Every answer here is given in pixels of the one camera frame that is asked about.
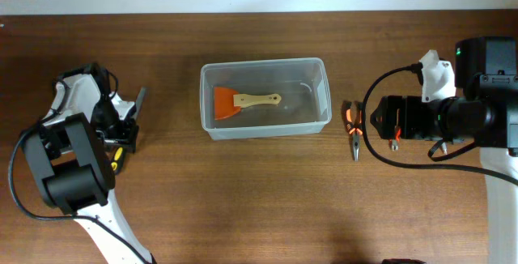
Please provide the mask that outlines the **metal file yellow black handle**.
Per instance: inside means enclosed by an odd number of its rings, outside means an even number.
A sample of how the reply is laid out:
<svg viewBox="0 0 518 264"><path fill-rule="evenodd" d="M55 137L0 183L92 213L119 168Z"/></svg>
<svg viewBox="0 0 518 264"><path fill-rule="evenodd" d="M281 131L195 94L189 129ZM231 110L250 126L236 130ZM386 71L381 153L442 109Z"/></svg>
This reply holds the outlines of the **metal file yellow black handle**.
<svg viewBox="0 0 518 264"><path fill-rule="evenodd" d="M129 120L131 122L133 122L135 127L138 127L138 125L137 125L138 115L140 114L140 111L142 109L142 103L146 96L146 92L147 92L147 88L142 87L140 92L138 93L136 101L134 102L134 111L132 111L131 115L129 116ZM126 154L128 152L135 153L137 136L138 136L138 130L135 131L135 135L132 138L132 140L130 141L131 145L129 147L117 147L117 149L115 150L112 160L111 160L111 166L116 175L118 175L123 169Z"/></svg>

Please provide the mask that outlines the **orange cutting pliers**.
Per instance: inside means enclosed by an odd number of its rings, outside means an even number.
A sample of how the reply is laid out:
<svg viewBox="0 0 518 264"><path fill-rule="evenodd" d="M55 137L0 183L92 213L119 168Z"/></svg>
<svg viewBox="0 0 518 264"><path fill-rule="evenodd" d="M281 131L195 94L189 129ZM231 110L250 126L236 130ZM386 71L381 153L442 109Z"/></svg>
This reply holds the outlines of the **orange cutting pliers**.
<svg viewBox="0 0 518 264"><path fill-rule="evenodd" d="M399 150L400 138L401 138L401 127L395 126L394 127L394 137L389 140L389 144L390 144L392 151Z"/></svg>

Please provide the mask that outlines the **orange long nose pliers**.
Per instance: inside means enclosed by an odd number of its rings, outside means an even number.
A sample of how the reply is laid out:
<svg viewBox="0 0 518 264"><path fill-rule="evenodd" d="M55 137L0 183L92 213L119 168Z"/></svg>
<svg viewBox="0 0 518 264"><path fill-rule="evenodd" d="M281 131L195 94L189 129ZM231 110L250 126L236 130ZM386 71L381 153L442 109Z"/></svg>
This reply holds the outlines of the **orange long nose pliers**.
<svg viewBox="0 0 518 264"><path fill-rule="evenodd" d="M350 136L351 152L354 161L359 160L360 139L363 136L363 104L358 101L342 102L342 119Z"/></svg>

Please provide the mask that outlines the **clear plastic container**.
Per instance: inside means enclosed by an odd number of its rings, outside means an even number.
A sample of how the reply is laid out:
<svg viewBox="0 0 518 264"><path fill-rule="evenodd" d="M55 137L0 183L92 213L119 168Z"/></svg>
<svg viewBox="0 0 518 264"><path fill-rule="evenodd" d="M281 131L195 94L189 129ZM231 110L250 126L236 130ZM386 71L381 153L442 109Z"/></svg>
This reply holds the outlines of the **clear plastic container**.
<svg viewBox="0 0 518 264"><path fill-rule="evenodd" d="M317 57L206 64L200 113L213 140L319 133L332 119L325 64Z"/></svg>

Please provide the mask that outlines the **red scraper wooden handle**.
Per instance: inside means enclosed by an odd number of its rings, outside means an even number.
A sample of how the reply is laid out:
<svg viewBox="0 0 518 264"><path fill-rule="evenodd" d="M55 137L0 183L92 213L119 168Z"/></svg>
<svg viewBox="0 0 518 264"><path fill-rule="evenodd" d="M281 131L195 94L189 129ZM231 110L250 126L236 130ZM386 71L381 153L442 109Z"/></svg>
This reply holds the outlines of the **red scraper wooden handle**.
<svg viewBox="0 0 518 264"><path fill-rule="evenodd" d="M239 113L242 109L261 105L278 105L282 97L277 94L250 95L242 94L228 87L214 88L214 119L223 120Z"/></svg>

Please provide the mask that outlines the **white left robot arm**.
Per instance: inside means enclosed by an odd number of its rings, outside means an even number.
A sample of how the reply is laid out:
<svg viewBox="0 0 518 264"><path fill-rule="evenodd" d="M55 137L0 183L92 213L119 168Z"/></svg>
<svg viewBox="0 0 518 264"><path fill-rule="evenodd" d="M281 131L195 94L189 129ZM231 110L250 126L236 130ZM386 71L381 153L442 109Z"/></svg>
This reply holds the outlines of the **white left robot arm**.
<svg viewBox="0 0 518 264"><path fill-rule="evenodd" d="M23 151L44 203L73 220L109 263L153 263L134 235L115 195L125 156L135 152L138 115L146 89L136 100L118 95L118 79L96 62L56 77L50 110L23 131Z"/></svg>

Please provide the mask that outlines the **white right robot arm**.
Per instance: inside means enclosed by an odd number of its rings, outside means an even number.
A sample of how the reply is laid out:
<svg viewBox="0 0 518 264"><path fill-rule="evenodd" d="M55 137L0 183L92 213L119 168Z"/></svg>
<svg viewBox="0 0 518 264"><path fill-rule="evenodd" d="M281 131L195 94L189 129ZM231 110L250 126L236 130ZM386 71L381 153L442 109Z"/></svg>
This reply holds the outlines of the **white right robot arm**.
<svg viewBox="0 0 518 264"><path fill-rule="evenodd" d="M420 96L384 96L363 113L395 142L432 141L430 163L380 161L415 170L454 170L486 180L490 263L517 261L517 52L510 36L480 36L455 45L455 62L435 50L399 68L418 76Z"/></svg>

